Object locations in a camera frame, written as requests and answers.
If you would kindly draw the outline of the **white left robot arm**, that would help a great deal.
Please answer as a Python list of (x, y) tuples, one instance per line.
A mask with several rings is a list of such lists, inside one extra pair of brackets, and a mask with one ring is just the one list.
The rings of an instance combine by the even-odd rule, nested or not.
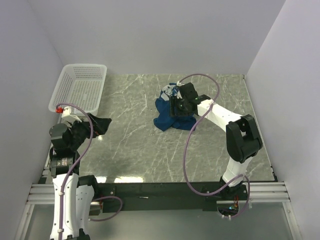
[(86, 139), (104, 135), (112, 120), (88, 114), (89, 121), (58, 123), (49, 130), (49, 170), (54, 188), (52, 240), (88, 240), (91, 202), (100, 195), (94, 175), (79, 176), (79, 147)]

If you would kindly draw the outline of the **white perforated plastic basket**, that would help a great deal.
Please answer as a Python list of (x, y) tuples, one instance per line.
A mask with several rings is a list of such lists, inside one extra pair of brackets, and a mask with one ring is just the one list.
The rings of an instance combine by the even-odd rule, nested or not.
[(86, 113), (97, 115), (107, 76), (103, 64), (76, 63), (63, 67), (52, 93), (48, 109), (56, 111), (56, 105), (69, 103)]

